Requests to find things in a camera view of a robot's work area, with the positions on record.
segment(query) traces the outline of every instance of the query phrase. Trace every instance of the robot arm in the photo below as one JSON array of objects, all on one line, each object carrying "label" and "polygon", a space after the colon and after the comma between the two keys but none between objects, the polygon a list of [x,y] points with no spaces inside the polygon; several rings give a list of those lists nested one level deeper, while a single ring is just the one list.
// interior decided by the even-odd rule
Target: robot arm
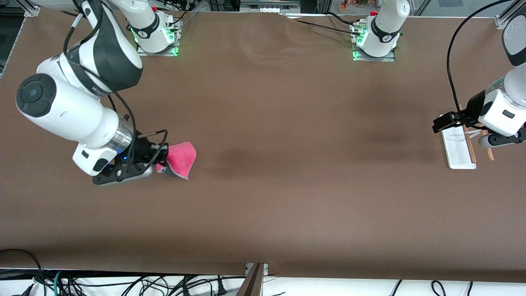
[{"label": "robot arm", "polygon": [[526,140],[526,128],[523,128],[526,122],[526,7],[504,28],[502,44],[514,68],[472,97],[461,111],[462,116],[452,111],[435,119],[435,133],[454,126],[480,123],[490,131],[479,139],[483,147]]},{"label": "robot arm", "polygon": [[[43,129],[78,142],[73,161],[95,176],[94,182],[103,185],[149,176],[152,169],[146,169],[145,163],[162,163],[167,143],[159,147],[146,137],[132,141],[138,134],[133,126],[100,103],[101,97],[138,83],[141,60],[108,5],[98,0],[79,0],[77,4],[98,30],[74,45],[67,56],[61,53],[43,61],[37,74],[20,85],[17,108]],[[133,159],[127,159],[130,150]]]},{"label": "robot arm", "polygon": [[407,0],[384,0],[378,14],[365,19],[367,29],[357,45],[370,56],[386,56],[396,47],[410,9]]},{"label": "robot arm", "polygon": [[[174,17],[162,11],[153,11],[148,0],[109,0],[117,6],[134,32],[141,48],[149,53],[158,53],[175,41]],[[56,10],[81,8],[83,0],[34,0],[35,4]]]}]

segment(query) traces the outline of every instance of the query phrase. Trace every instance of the table surface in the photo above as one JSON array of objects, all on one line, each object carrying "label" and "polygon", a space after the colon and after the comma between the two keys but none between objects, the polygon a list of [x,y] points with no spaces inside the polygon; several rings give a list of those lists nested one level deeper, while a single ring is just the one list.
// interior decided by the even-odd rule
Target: table surface
[{"label": "table surface", "polygon": [[[0,82],[1,248],[31,250],[46,268],[240,274],[268,262],[282,276],[526,279],[524,147],[495,149],[494,162],[476,147],[478,168],[453,171],[431,129],[454,108],[445,61],[461,19],[409,18],[397,61],[370,63],[352,60],[344,33],[199,13],[179,56],[143,57],[139,84],[121,92],[141,131],[196,147],[190,181],[109,188],[71,161],[76,143],[15,108],[72,21],[28,18]],[[71,44],[88,32],[82,21]],[[511,68],[500,34],[483,18],[459,34],[461,103]]]}]

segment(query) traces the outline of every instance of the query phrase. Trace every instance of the pink sponge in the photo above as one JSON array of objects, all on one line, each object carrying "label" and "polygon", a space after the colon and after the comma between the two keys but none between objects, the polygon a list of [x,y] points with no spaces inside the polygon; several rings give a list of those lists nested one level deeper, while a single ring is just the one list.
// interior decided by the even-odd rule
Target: pink sponge
[{"label": "pink sponge", "polygon": [[166,156],[168,166],[157,164],[157,172],[188,180],[188,174],[196,155],[196,149],[190,142],[172,145],[168,147],[168,155]]}]

